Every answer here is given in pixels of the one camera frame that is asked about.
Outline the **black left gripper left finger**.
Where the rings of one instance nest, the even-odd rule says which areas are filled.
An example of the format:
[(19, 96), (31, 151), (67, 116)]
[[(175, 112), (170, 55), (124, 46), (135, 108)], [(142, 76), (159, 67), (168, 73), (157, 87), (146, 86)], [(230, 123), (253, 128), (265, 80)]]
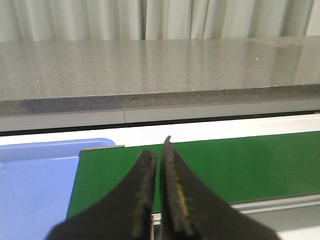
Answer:
[(101, 200), (59, 223), (48, 240), (149, 240), (157, 157), (143, 150), (125, 177)]

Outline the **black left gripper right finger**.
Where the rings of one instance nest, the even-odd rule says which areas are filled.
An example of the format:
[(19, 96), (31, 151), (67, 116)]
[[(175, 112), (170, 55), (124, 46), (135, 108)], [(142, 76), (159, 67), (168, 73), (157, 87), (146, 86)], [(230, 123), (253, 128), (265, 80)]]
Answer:
[(270, 227), (240, 213), (210, 190), (173, 149), (168, 136), (160, 164), (163, 240), (277, 240)]

